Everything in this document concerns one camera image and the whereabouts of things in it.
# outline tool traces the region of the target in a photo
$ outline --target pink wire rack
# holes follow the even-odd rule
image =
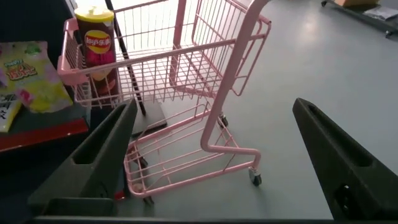
[[[101,100],[110,96],[93,97],[88,83],[91,73],[109,68],[119,72],[119,101],[134,97],[126,65],[142,101],[184,100],[184,109],[166,119],[168,127],[129,144],[124,167],[133,195],[152,201],[154,194],[245,168],[261,183],[260,151],[237,145],[222,106],[229,91],[242,94],[261,53],[271,29],[260,15],[267,2],[157,0],[115,10],[123,33],[115,42],[123,39],[131,59],[119,50],[117,62],[91,68],[73,35],[76,19],[65,22],[58,72],[76,102],[104,106]]]

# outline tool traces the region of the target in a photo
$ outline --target cart wheel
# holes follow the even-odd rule
[[[256,187],[260,186],[260,184],[262,183],[261,174],[252,168],[249,168],[249,177],[250,177],[251,182]]]
[[[392,32],[391,31],[386,31],[386,38],[389,39],[392,36]]]
[[[226,127],[228,127],[228,120],[226,119],[226,116],[225,115],[220,115],[220,116],[218,116],[219,117],[219,119],[217,119],[217,123],[218,123],[218,125],[221,127],[221,128],[226,128]]]
[[[144,203],[145,203],[146,205],[153,205],[153,204],[155,204],[155,202],[152,200],[152,197],[151,197],[151,196],[149,196],[149,197],[144,197],[144,198],[143,198],[143,201],[144,201]]]
[[[139,158],[139,165],[141,166],[141,169],[145,169],[148,167],[148,162],[144,157]]]

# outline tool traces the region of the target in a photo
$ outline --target plastic packaging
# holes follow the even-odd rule
[[[51,113],[73,104],[47,57],[46,42],[0,43],[0,82],[34,113]]]

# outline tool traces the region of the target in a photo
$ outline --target cardboard box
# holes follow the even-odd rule
[[[362,4],[377,4],[379,0],[335,0],[340,6],[358,6]]]

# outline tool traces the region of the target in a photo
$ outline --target lay's chips can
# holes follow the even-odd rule
[[[79,7],[75,9],[81,40],[83,42],[86,66],[94,67],[116,61],[114,46],[114,12],[100,7]],[[119,94],[116,68],[90,74],[93,98]],[[102,104],[115,103],[117,97],[101,100]]]

